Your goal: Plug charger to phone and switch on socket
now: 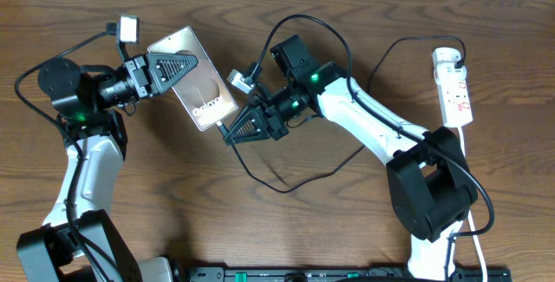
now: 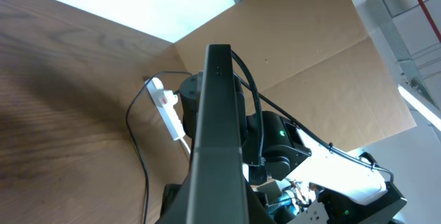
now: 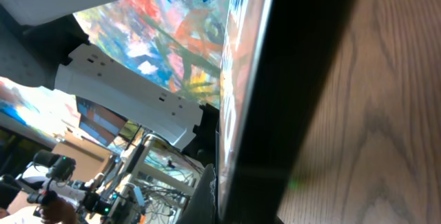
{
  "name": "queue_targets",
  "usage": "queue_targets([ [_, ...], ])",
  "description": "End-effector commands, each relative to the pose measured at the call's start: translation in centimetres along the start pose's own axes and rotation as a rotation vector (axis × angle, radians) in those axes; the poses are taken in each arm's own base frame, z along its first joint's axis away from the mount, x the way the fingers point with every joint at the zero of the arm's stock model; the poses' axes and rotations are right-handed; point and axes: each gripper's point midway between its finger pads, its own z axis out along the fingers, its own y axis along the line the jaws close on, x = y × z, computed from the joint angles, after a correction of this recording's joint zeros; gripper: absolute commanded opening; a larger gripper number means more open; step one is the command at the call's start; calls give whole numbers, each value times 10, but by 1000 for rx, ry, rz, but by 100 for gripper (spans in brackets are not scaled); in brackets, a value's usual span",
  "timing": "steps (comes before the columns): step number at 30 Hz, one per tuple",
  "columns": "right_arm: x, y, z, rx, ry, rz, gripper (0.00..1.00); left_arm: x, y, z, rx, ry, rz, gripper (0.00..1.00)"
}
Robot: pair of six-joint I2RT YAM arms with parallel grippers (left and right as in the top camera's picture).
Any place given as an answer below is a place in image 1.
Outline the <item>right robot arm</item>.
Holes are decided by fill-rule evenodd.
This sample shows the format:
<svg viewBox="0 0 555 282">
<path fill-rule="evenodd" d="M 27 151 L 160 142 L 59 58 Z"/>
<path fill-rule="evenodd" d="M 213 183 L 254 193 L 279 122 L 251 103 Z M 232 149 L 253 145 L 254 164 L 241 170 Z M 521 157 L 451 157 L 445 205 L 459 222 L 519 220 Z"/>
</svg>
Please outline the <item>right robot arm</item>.
<svg viewBox="0 0 555 282">
<path fill-rule="evenodd" d="M 430 132 L 368 95 L 348 71 L 321 64 L 293 35 L 270 50 L 288 86 L 252 95 L 229 128 L 227 145 L 279 140 L 305 109 L 351 133 L 385 166 L 396 217 L 411 234 L 409 273 L 417 279 L 450 280 L 461 223 L 478 198 L 456 135 Z"/>
</svg>

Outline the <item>bronze Galaxy phone box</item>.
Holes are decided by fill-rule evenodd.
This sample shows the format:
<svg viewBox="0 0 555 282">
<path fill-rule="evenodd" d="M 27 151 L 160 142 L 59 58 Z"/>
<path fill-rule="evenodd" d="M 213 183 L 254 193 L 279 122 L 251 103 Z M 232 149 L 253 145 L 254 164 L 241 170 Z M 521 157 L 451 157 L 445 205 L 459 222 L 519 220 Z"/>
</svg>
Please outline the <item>bronze Galaxy phone box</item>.
<svg viewBox="0 0 555 282">
<path fill-rule="evenodd" d="M 197 66 L 173 85 L 173 91 L 200 131 L 238 110 L 238 104 L 190 26 L 151 44 L 147 51 L 197 58 Z"/>
</svg>

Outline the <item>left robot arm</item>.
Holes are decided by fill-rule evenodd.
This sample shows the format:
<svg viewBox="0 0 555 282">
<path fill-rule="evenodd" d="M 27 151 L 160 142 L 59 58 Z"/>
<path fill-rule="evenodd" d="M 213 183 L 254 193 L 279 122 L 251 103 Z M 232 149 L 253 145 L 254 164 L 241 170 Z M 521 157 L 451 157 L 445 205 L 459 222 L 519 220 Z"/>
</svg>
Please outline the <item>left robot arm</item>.
<svg viewBox="0 0 555 282">
<path fill-rule="evenodd" d="M 55 56 L 36 67 L 58 113 L 68 156 L 58 198 L 42 225 L 20 235 L 16 252 L 30 281 L 177 281 L 166 256 L 137 260 L 110 219 L 127 152 L 120 108 L 166 93 L 195 69 L 193 55 L 146 53 L 118 68 Z"/>
</svg>

